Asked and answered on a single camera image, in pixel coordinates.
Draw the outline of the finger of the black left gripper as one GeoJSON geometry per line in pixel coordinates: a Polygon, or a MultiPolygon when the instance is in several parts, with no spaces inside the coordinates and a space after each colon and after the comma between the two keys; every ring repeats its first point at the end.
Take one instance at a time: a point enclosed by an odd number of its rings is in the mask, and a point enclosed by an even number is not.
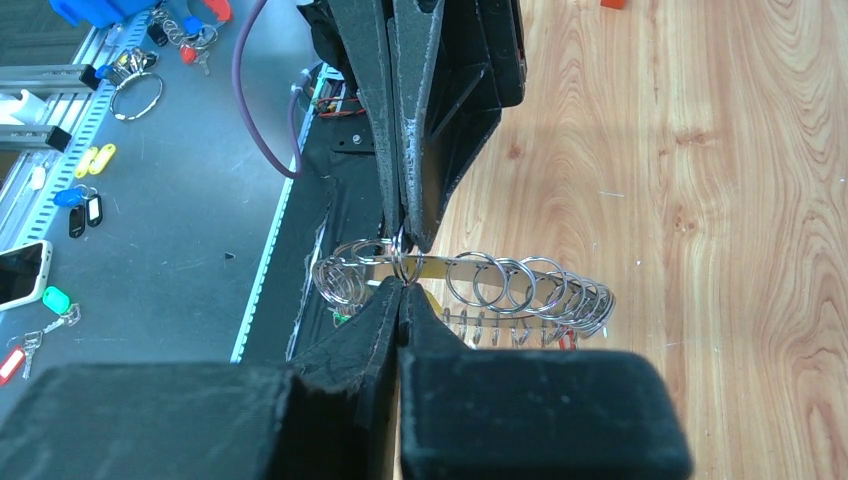
{"type": "Polygon", "coordinates": [[[401,225],[391,57],[382,1],[332,0],[347,58],[372,131],[387,234],[401,225]]]}
{"type": "Polygon", "coordinates": [[[423,161],[444,3],[395,1],[393,8],[392,60],[404,228],[414,244],[427,252],[432,248],[435,231],[425,225],[423,161]]]}

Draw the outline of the key with yellow tag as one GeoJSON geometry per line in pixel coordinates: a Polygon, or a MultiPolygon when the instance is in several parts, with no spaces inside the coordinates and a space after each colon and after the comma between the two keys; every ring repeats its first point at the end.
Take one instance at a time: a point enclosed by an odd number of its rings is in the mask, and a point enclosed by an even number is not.
{"type": "Polygon", "coordinates": [[[433,265],[423,255],[404,255],[400,260],[401,277],[406,283],[421,284],[428,305],[434,311],[437,317],[442,318],[444,308],[439,300],[428,288],[428,285],[436,278],[433,265]]]}

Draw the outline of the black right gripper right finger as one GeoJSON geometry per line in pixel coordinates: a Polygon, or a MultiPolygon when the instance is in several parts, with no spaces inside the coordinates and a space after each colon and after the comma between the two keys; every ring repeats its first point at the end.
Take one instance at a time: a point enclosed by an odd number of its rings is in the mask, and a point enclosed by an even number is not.
{"type": "Polygon", "coordinates": [[[666,385],[616,350],[475,350],[419,286],[401,292],[400,462],[407,479],[687,479],[666,385]]]}

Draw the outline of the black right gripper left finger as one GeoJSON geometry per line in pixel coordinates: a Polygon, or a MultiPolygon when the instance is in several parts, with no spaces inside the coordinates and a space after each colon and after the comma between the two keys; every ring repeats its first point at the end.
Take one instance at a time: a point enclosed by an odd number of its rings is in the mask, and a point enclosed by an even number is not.
{"type": "Polygon", "coordinates": [[[403,287],[283,364],[77,364],[1,428],[5,479],[384,479],[403,287]]]}

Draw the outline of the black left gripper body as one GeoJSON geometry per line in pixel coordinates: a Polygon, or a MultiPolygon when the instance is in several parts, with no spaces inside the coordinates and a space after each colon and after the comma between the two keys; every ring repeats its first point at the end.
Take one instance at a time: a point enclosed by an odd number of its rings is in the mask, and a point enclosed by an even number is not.
{"type": "MultiPolygon", "coordinates": [[[[349,91],[361,105],[358,85],[329,2],[307,1],[299,6],[299,12],[310,27],[319,58],[343,75],[349,91]]],[[[382,2],[387,17],[400,180],[392,60],[395,1],[382,2]]],[[[439,226],[450,196],[493,133],[502,111],[523,101],[527,74],[518,2],[442,2],[443,19],[427,111],[428,136],[423,161],[425,225],[433,229],[439,226]]]]}

